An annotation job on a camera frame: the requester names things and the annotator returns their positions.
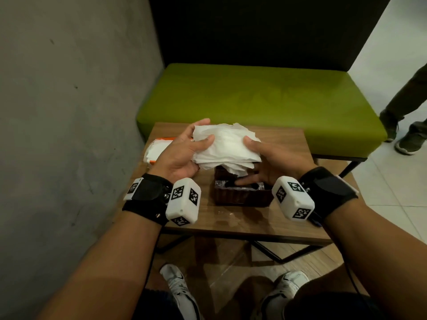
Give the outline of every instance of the person's left hand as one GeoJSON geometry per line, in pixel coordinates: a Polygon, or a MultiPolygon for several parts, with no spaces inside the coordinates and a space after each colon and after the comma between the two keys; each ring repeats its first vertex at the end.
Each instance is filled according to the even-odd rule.
{"type": "Polygon", "coordinates": [[[148,174],[161,176],[173,184],[182,178],[193,177],[199,170],[199,165],[192,161],[194,153],[208,149],[215,140],[215,136],[210,135],[208,138],[200,141],[191,141],[194,127],[210,123],[211,120],[206,118],[190,124],[160,154],[148,174]]]}

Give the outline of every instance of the person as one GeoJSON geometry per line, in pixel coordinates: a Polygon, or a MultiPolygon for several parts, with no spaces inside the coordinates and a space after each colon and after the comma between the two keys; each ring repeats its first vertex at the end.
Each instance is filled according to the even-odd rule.
{"type": "MultiPolygon", "coordinates": [[[[386,142],[396,139],[398,123],[405,115],[417,110],[427,100],[427,64],[393,97],[380,113],[380,120],[387,132],[386,142]]],[[[413,155],[421,149],[427,139],[427,119],[410,125],[408,133],[396,142],[396,150],[405,155],[413,155]]]]}
{"type": "MultiPolygon", "coordinates": [[[[203,119],[191,124],[159,156],[149,175],[171,183],[194,176],[199,168],[191,160],[193,154],[207,149],[214,137],[191,141],[192,132],[195,125],[209,123],[203,119]]],[[[239,179],[237,185],[274,184],[282,175],[298,180],[320,168],[286,148],[247,137],[243,142],[262,155],[262,162],[256,174],[239,179]]],[[[425,243],[355,196],[338,204],[322,224],[346,263],[312,281],[301,271],[282,275],[275,290],[254,311],[254,319],[425,319],[425,243]]],[[[159,223],[123,211],[38,318],[202,319],[178,267],[166,264],[161,275],[150,272],[160,231],[159,223]]]]}

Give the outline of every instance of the shoe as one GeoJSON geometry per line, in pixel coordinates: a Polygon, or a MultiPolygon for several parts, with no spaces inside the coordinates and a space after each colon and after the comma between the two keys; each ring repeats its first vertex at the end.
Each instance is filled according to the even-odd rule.
{"type": "Polygon", "coordinates": [[[395,116],[387,110],[383,110],[380,113],[380,121],[387,132],[386,142],[392,142],[395,140],[398,130],[398,120],[395,118],[395,116]]]}
{"type": "Polygon", "coordinates": [[[275,280],[275,289],[264,297],[259,307],[252,313],[251,320],[282,319],[286,304],[308,281],[307,275],[300,270],[280,275],[275,280]]]}
{"type": "Polygon", "coordinates": [[[184,275],[179,268],[172,264],[165,264],[159,270],[159,273],[166,280],[184,320],[203,319],[197,302],[189,292],[184,275]]]}
{"type": "Polygon", "coordinates": [[[425,138],[418,133],[411,132],[409,128],[408,133],[395,144],[395,149],[404,155],[414,155],[421,149],[424,144],[425,138]]]}

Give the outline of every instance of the hand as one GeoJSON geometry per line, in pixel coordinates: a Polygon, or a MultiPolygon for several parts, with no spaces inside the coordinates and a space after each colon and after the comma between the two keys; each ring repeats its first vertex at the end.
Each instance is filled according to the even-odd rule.
{"type": "Polygon", "coordinates": [[[172,184],[182,178],[193,177],[199,170],[199,165],[192,161],[194,153],[208,149],[215,140],[215,136],[210,135],[208,138],[200,141],[191,141],[194,127],[210,123],[211,120],[207,118],[190,124],[160,154],[148,174],[161,176],[172,184]]]}
{"type": "Polygon", "coordinates": [[[256,182],[266,182],[274,185],[280,176],[286,175],[297,180],[305,173],[317,167],[313,162],[287,150],[279,145],[257,142],[248,136],[243,138],[245,146],[261,154],[262,162],[255,166],[258,174],[248,175],[235,181],[238,186],[256,182]]]}

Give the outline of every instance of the brown tissue box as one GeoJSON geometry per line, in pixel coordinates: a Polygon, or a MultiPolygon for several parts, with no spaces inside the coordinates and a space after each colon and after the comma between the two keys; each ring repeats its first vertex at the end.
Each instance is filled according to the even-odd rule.
{"type": "Polygon", "coordinates": [[[236,175],[221,166],[215,168],[213,198],[216,205],[266,207],[273,201],[271,186],[258,182],[247,186],[235,186],[236,175]]]}

